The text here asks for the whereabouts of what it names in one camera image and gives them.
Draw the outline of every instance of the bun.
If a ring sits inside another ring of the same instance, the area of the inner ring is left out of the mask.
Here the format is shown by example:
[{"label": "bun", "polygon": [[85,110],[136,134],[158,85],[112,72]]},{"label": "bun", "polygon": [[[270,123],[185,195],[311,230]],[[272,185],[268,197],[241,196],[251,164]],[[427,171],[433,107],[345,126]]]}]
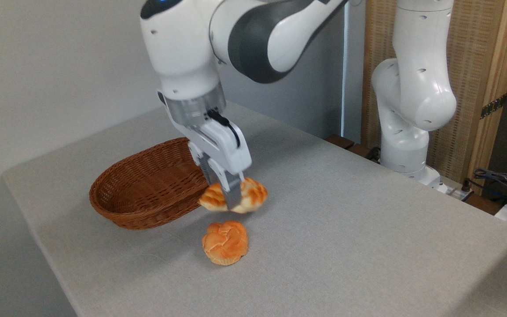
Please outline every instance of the bun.
[{"label": "bun", "polygon": [[[236,213],[244,214],[258,210],[265,203],[268,196],[265,186],[249,177],[246,177],[240,184],[240,189],[242,201],[232,209]],[[219,183],[207,188],[201,199],[199,199],[199,204],[210,211],[228,211],[222,187]]]},{"label": "bun", "polygon": [[211,223],[203,237],[203,249],[211,261],[218,265],[236,263],[248,253],[246,228],[237,221]]}]

